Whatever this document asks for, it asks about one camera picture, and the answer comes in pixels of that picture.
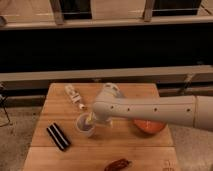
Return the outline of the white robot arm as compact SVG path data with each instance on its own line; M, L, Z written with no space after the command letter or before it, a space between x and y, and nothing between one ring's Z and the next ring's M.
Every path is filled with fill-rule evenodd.
M127 98L106 83L92 104L88 123L105 124L112 117L164 122L213 132L213 96Z

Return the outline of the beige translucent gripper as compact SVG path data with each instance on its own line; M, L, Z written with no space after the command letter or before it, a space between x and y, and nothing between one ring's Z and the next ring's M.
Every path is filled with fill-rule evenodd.
M85 123L86 123L87 125L101 124L101 125L105 125L105 126L111 126L111 125L112 125L112 120L111 120L110 118L98 117L98 116L96 116L94 113L90 113L90 114L86 117Z

